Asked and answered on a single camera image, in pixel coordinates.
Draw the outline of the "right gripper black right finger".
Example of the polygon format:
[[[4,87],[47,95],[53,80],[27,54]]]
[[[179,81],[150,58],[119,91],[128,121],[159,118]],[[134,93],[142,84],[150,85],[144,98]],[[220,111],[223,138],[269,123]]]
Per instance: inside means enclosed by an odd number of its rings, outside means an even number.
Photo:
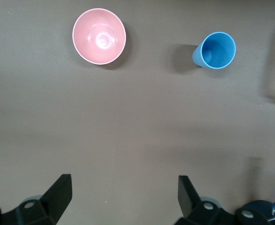
[[[261,213],[239,208],[230,214],[212,201],[203,201],[188,176],[178,177],[178,202],[183,213],[176,225],[268,225]]]

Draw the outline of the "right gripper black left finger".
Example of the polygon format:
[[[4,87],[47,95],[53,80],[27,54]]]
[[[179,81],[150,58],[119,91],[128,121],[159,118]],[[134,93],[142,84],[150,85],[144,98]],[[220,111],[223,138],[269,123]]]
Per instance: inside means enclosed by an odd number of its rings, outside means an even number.
[[[55,225],[71,199],[72,178],[63,174],[42,196],[29,197],[6,213],[0,208],[0,225]]]

